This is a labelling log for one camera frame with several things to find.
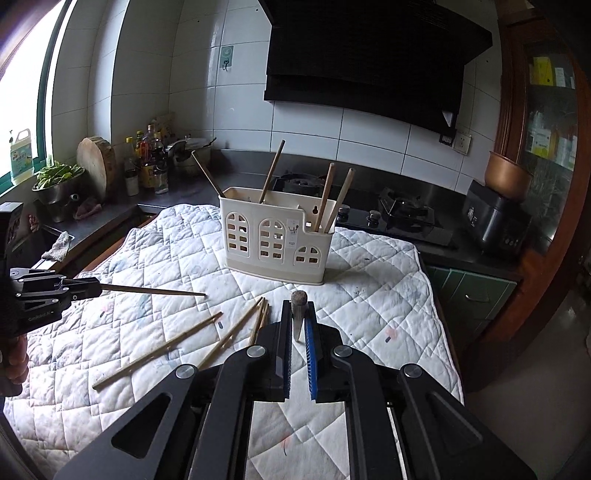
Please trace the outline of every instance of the black range hood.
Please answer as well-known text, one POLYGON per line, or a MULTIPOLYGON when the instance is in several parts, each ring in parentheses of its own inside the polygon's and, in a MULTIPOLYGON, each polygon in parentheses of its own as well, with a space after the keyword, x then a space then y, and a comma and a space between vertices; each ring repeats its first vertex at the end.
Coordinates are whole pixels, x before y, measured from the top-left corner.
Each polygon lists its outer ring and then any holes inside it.
POLYGON ((431 0, 260 0, 265 100, 395 118, 453 137, 464 65, 492 34, 431 0))

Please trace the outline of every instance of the window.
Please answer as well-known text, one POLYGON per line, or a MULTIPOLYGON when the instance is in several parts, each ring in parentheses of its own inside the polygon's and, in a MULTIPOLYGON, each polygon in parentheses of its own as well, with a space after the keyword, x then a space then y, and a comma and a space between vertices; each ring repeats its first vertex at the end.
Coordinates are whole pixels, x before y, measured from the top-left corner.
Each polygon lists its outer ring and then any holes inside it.
POLYGON ((56 23, 63 17, 60 13, 65 1, 61 0, 31 30, 0 79, 0 193, 12 186, 9 142, 11 130, 12 137, 16 140, 21 130, 29 129, 34 163, 39 166, 40 162, 45 161, 45 158, 38 158, 37 151, 38 135, 43 135, 43 132, 37 131, 39 86, 41 81, 47 82, 46 74, 42 78, 46 52, 47 48, 53 50, 53 32, 56 23))

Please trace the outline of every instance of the drawer handle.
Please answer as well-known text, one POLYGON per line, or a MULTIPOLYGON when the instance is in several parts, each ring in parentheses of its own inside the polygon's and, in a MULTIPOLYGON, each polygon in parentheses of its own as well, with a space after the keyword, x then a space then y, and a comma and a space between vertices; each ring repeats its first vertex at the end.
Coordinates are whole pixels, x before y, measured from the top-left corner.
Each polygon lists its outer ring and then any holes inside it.
POLYGON ((488 295, 486 296, 485 300, 480 300, 480 299, 473 299, 470 295, 468 295, 466 293, 466 295, 464 295, 466 297, 467 301, 475 301, 477 303, 489 303, 490 302, 490 298, 488 297, 488 295))

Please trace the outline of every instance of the white quilted cloth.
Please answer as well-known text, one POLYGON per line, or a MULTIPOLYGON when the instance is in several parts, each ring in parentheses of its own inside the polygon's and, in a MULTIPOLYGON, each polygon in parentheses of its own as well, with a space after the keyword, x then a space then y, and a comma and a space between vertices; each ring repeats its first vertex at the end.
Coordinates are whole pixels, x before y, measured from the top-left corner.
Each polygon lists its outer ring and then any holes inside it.
MULTIPOLYGON (((74 302, 61 321, 29 334, 31 369, 23 394, 7 399, 5 414, 27 452, 50 478, 126 409, 180 363, 197 364, 252 304, 264 295, 273 321, 298 286, 236 273, 223 265, 219 209, 177 205, 94 271, 103 283, 204 291, 205 299, 104 292, 74 302), (218 311, 220 322, 100 393, 103 375, 152 350, 218 311)), ((424 367, 463 401, 417 250, 410 243, 337 228, 325 284, 302 286, 318 320, 339 328, 345 343, 375 362, 424 367)), ((250 320, 222 362, 248 342, 250 320)), ((349 460, 343 404, 310 401, 305 345, 294 342, 291 398, 258 403, 252 420, 246 477, 345 479, 349 460)))

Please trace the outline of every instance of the silver bolt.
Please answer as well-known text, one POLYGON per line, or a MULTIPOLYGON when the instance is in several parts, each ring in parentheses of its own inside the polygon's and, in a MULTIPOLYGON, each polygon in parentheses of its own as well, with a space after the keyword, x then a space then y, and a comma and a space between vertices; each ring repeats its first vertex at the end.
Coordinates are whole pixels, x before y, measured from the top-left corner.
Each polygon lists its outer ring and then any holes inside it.
POLYGON ((181 365, 175 373, 177 378, 191 378, 195 374, 195 367, 192 365, 181 365))
POLYGON ((351 356, 351 354, 353 353, 353 349, 349 345, 339 345, 335 347, 333 352, 335 352, 336 356, 345 358, 351 356))
POLYGON ((252 345, 251 347, 248 348, 248 350, 246 351, 246 354, 250 358, 259 358, 260 356, 265 355, 266 351, 267 351, 267 349, 263 346, 252 345))
POLYGON ((423 374, 423 369, 416 364, 405 365, 404 375, 410 378, 419 378, 423 374))

